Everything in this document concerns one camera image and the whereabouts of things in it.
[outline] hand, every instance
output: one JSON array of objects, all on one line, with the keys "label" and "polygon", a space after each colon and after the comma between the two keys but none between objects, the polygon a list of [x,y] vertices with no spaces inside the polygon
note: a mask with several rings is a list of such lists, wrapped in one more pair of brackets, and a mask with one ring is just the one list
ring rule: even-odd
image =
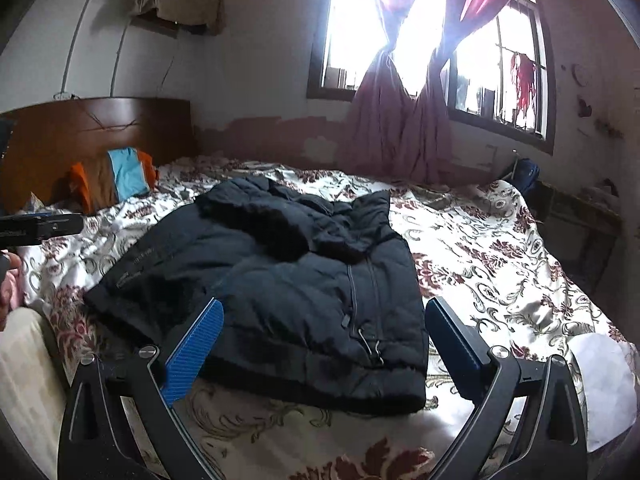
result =
[{"label": "hand", "polygon": [[[17,254],[2,253],[0,254],[0,258],[6,258],[9,260],[9,269],[20,269],[20,266],[22,265],[20,256]],[[11,300],[13,295],[16,293],[16,290],[15,276],[7,272],[4,275],[4,279],[2,279],[2,284],[0,285],[0,332],[2,332],[6,326],[6,317],[9,315]]]}]

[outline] floral pattern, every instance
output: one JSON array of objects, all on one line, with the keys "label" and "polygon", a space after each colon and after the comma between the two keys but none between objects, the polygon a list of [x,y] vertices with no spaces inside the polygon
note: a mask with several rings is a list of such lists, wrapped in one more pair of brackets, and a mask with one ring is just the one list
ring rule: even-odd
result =
[{"label": "floral pattern", "polygon": [[[339,171],[294,170],[277,164],[200,156],[159,169],[158,188],[85,219],[79,235],[23,248],[27,305],[49,319],[69,380],[86,352],[112,356],[130,352],[82,302],[84,291],[153,225],[218,182],[260,174],[299,192],[351,201],[389,190],[389,221],[413,256],[424,301],[444,297],[460,319],[488,345],[511,348],[520,358],[563,355],[577,364],[567,345],[581,333],[619,341],[628,362],[633,345],[567,279],[542,243],[534,219],[516,189],[505,182],[443,190],[392,186]],[[473,405],[462,399],[437,349],[430,346],[425,381],[427,404],[406,417],[373,418],[265,399],[196,380],[176,403],[180,419],[223,479],[423,480],[452,443]],[[578,395],[581,377],[574,374]],[[135,420],[125,405],[129,416]],[[522,404],[509,416],[517,421]],[[133,424],[136,435],[143,434]],[[485,465],[500,462],[514,425],[507,424]],[[149,466],[158,466],[151,446],[138,440]]]}]

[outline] black puffer jacket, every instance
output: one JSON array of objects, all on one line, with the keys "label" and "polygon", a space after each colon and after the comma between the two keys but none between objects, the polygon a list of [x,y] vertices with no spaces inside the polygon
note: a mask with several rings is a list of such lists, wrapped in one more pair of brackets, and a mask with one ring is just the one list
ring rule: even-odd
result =
[{"label": "black puffer jacket", "polygon": [[225,322],[201,376],[321,407],[415,412],[428,337],[388,214],[388,192],[332,203],[229,180],[153,227],[85,300],[136,344],[160,345],[216,297]]}]

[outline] tied curtain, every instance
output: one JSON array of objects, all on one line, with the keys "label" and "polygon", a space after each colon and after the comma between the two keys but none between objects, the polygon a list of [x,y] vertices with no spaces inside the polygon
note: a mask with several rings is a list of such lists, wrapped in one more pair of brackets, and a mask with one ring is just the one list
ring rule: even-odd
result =
[{"label": "tied curtain", "polygon": [[440,181],[451,160],[451,133],[440,73],[460,42],[489,23],[510,0],[446,0],[440,44],[414,100],[391,59],[415,0],[377,0],[386,45],[376,54],[351,103],[340,164],[353,173]]}]

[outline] brown wooden headboard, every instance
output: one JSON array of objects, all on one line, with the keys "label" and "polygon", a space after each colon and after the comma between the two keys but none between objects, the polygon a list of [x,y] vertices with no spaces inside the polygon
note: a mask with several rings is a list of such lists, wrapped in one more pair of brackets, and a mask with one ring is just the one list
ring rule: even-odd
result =
[{"label": "brown wooden headboard", "polygon": [[72,164],[132,146],[154,164],[194,156],[191,106],[178,99],[95,98],[55,101],[2,114],[16,121],[0,164],[0,201],[9,213],[33,192],[44,203],[68,196]]}]

